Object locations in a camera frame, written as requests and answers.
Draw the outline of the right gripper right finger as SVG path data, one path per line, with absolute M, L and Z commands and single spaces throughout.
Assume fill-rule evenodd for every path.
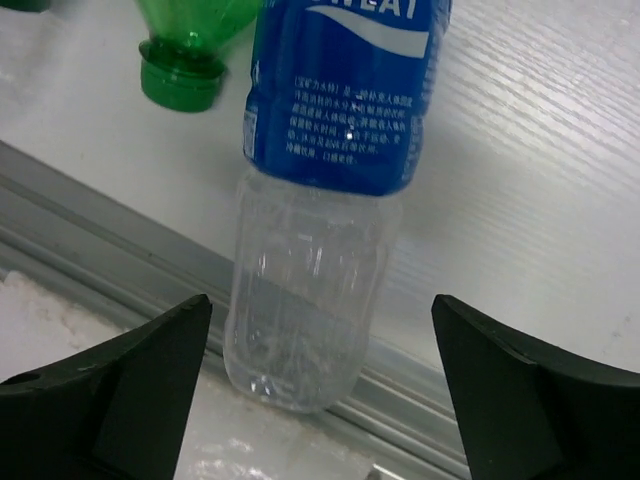
M 474 479 L 636 479 L 639 376 L 439 294 L 431 314 Z

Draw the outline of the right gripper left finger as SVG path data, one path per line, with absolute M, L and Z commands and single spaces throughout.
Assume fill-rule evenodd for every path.
M 209 333 L 195 295 L 1 384 L 4 479 L 174 477 Z

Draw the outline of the green plastic bottle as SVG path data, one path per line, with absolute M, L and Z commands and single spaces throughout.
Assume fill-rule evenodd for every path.
M 233 39 L 257 17 L 260 1 L 147 0 L 137 3 L 149 37 L 139 44 L 143 93 L 183 113 L 210 109 Z

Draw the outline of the clear bottle blue label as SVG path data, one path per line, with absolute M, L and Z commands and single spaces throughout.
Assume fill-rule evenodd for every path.
M 256 24 L 223 354 L 294 412 L 353 389 L 402 218 L 448 1 L 267 1 Z

